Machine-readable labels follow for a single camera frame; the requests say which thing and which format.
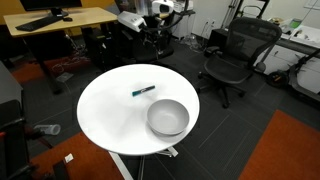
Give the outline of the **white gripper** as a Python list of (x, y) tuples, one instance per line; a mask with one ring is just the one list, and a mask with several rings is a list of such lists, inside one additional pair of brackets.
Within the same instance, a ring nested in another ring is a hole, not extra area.
[(121, 12), (117, 16), (117, 19), (121, 24), (136, 32), (140, 32), (144, 27), (147, 26), (142, 16), (128, 11)]

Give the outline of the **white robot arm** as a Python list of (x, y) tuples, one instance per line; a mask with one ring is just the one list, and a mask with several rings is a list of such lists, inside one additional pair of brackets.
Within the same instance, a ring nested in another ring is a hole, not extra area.
[(168, 29), (167, 26), (150, 28), (144, 17), (159, 14), (170, 14), (174, 10), (174, 2), (172, 0), (134, 0), (136, 12), (122, 11), (117, 20), (126, 27), (141, 32), (163, 31)]

